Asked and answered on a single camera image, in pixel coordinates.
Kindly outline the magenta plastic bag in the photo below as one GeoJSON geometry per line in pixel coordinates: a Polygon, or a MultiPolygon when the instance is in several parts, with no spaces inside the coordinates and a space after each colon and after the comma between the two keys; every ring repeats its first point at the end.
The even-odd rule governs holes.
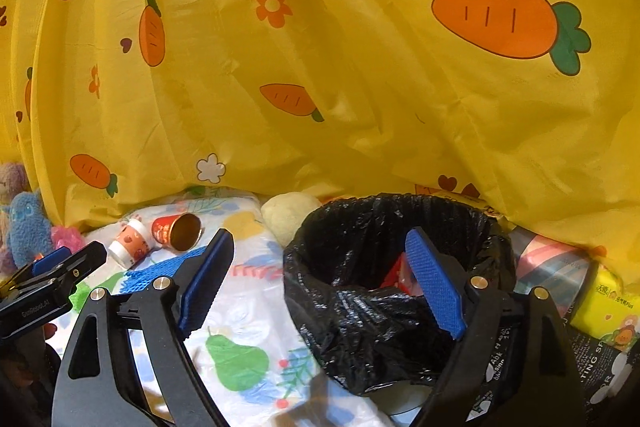
{"type": "Polygon", "coordinates": [[[51,242],[55,249],[67,248],[72,254],[78,253],[87,245],[85,237],[76,228],[65,228],[62,225],[51,228],[51,242]]]}

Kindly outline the white orange small cup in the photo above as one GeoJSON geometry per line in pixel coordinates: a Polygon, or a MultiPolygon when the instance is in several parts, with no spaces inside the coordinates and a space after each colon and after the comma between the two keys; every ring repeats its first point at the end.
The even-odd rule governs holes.
{"type": "Polygon", "coordinates": [[[108,245],[108,253],[123,268],[130,269],[142,261],[153,249],[151,232],[136,218],[131,218],[108,245]]]}

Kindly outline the small red paper cup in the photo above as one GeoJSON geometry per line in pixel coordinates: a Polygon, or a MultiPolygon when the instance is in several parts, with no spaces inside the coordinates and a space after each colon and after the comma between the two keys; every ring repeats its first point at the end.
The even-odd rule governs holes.
{"type": "Polygon", "coordinates": [[[155,242],[178,253],[184,253],[198,243],[201,231],[200,218],[190,212],[159,217],[152,222],[155,242]]]}

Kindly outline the red snack package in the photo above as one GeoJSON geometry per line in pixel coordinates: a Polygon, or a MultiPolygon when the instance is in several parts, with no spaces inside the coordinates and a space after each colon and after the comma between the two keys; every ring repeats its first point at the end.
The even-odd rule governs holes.
{"type": "Polygon", "coordinates": [[[386,287],[395,287],[412,297],[423,295],[422,288],[411,270],[405,253],[398,257],[392,269],[385,275],[381,288],[386,287]]]}

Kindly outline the blue monster plush toy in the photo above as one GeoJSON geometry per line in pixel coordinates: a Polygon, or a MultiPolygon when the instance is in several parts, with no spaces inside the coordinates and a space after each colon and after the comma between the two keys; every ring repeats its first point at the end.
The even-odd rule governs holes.
{"type": "Polygon", "coordinates": [[[6,243],[18,269],[53,251],[51,223],[44,212],[40,190],[17,194],[10,205],[1,209],[9,218],[6,243]]]}

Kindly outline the black printed package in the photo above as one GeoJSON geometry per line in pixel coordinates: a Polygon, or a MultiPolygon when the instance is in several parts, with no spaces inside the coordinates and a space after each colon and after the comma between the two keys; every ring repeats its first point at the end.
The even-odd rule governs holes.
{"type": "MultiPolygon", "coordinates": [[[[632,349],[622,352],[602,343],[570,324],[565,325],[570,345],[575,355],[580,383],[584,388],[587,409],[614,398],[626,384],[634,366],[639,362],[639,352],[632,349]]],[[[506,355],[513,340],[511,327],[503,327],[486,367],[485,378],[480,385],[480,394],[470,410],[467,421],[475,421],[485,415],[494,401],[500,384],[506,355]]]]}

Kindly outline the purple teddy bear plush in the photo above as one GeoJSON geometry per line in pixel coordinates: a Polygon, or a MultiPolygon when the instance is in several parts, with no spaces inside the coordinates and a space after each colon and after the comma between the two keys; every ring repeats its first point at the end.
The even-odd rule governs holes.
{"type": "Polygon", "coordinates": [[[25,167],[18,162],[5,162],[1,165],[1,278],[6,279],[16,271],[15,263],[9,252],[9,211],[6,210],[14,197],[29,192],[30,185],[25,167]]]}

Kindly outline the yellow tissue pack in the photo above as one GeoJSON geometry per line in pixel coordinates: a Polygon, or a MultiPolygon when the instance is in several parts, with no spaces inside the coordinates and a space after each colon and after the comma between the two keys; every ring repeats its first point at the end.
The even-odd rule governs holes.
{"type": "Polygon", "coordinates": [[[622,352],[639,340],[639,296],[626,293],[615,274],[599,267],[570,325],[622,352]]]}

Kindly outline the striped pastel package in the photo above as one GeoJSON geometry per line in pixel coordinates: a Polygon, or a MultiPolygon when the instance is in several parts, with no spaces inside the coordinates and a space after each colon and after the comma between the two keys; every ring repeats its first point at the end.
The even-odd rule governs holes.
{"type": "Polygon", "coordinates": [[[509,236],[516,260],[514,291],[526,295],[535,287],[546,288],[560,317],[568,321],[596,276],[597,261],[578,247],[522,227],[513,229],[509,236]]]}

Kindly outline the floral white bed sheet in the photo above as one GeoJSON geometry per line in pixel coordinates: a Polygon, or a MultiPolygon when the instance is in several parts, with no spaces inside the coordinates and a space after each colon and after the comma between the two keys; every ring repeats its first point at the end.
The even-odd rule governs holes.
{"type": "Polygon", "coordinates": [[[218,229],[234,238],[234,259],[201,329],[184,345],[217,407],[232,426],[407,426],[430,392],[392,386],[357,397],[329,379],[299,337],[282,287],[282,248],[253,195],[179,194],[134,210],[145,225],[194,213],[198,247],[218,229]]]}

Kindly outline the cream round plush ball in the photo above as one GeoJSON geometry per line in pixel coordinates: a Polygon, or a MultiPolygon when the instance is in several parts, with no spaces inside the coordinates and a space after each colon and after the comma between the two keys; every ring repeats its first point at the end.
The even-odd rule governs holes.
{"type": "Polygon", "coordinates": [[[262,217],[278,244],[285,248],[309,213],[320,206],[319,199],[310,194],[290,192],[268,199],[262,205],[262,217]]]}

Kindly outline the yellow carrot print curtain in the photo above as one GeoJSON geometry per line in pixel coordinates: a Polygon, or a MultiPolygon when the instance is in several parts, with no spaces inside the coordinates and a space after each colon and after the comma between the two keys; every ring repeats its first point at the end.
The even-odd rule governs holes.
{"type": "Polygon", "coordinates": [[[639,282],[639,0],[1,0],[50,219],[196,185],[441,187],[639,282]]]}

